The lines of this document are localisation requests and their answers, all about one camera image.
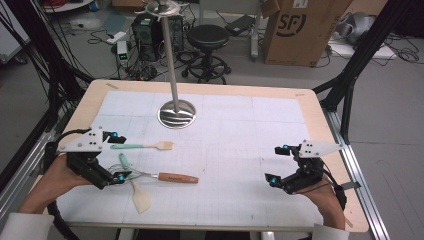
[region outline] wooden handle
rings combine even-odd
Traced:
[[[199,182],[199,178],[197,177],[182,175],[182,174],[175,174],[175,173],[159,173],[158,179],[161,181],[179,182],[179,183],[198,183]]]

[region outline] black stool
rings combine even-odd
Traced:
[[[221,78],[222,84],[227,84],[223,75],[231,73],[231,68],[221,58],[212,56],[213,50],[224,47],[230,40],[225,29],[215,25],[200,25],[188,32],[187,40],[204,55],[192,59],[181,75],[187,77],[190,72],[199,79],[197,83],[201,83],[202,79],[209,82],[211,79]]]

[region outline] gray floor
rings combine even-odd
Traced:
[[[96,15],[105,19],[108,11],[111,9],[101,10]],[[131,22],[128,18],[123,30]],[[92,75],[101,78],[114,73],[115,59],[110,46],[88,44],[87,39],[91,36],[87,32],[78,32],[67,38],[75,56]],[[424,49],[423,39],[411,41],[419,49]],[[396,44],[410,46],[406,41]],[[228,46],[217,51],[216,55],[224,58],[233,69],[227,76],[228,84],[311,89],[337,76],[348,62],[332,56],[330,64],[323,68],[265,65],[261,56],[256,62],[251,61],[249,47],[249,39],[238,37],[232,38]],[[322,59],[318,65],[327,61]],[[155,66],[159,72],[166,71],[160,64]],[[178,82],[195,82],[193,78],[182,78],[180,71],[181,68],[176,70]],[[166,81],[166,78],[160,75],[154,81]],[[356,84],[350,140],[391,239],[421,239],[424,235],[424,190],[420,187],[424,183],[423,143],[420,141],[424,135],[421,125],[424,122],[421,107],[423,90],[424,66],[401,59],[392,60],[386,66],[370,62]],[[46,101],[31,64],[1,66],[1,169],[46,111]],[[76,231],[81,239],[103,240],[114,239],[115,236],[115,229],[78,228]],[[184,233],[184,239],[201,239],[201,236],[199,232]],[[298,237],[297,234],[276,234],[276,239]],[[52,229],[49,239],[60,237]],[[352,234],[350,239],[368,240],[373,237],[371,232],[367,232]]]

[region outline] power strip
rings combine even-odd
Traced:
[[[113,38],[109,38],[108,40],[106,40],[108,43],[116,43],[117,41],[119,41],[119,39],[121,39],[123,36],[125,36],[125,32],[118,32],[117,34],[113,35]]]

